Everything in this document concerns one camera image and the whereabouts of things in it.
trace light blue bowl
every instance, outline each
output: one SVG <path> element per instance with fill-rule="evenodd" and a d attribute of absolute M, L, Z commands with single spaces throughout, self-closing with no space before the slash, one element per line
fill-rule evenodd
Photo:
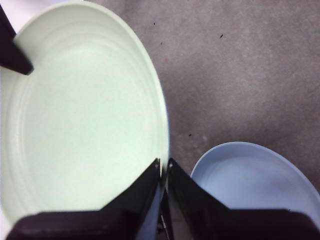
<path fill-rule="evenodd" d="M 287 159 L 248 142 L 207 151 L 192 179 L 230 209 L 288 209 L 307 214 L 320 229 L 320 195 Z"/>

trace gray concrete floor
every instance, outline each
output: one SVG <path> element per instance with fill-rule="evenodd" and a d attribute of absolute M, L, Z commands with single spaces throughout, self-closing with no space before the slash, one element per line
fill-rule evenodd
<path fill-rule="evenodd" d="M 93 2 L 147 49 L 166 97 L 170 154 L 187 172 L 211 147 L 245 141 L 278 152 L 320 191 L 320 1 Z"/>

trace mint green bowl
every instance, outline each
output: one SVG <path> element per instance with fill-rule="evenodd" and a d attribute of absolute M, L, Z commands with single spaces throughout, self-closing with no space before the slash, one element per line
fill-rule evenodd
<path fill-rule="evenodd" d="M 155 159 L 166 166 L 167 111 L 133 30 L 90 2 L 54 5 L 14 42 L 34 65 L 1 68 L 1 210 L 99 209 Z"/>

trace concrete surface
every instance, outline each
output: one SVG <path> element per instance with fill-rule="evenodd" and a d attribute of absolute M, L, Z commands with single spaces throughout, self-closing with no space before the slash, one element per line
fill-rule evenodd
<path fill-rule="evenodd" d="M 245 141 L 278 152 L 320 191 L 320 1 L 93 2 L 147 49 L 166 97 L 171 156 L 187 172 L 211 147 Z"/>

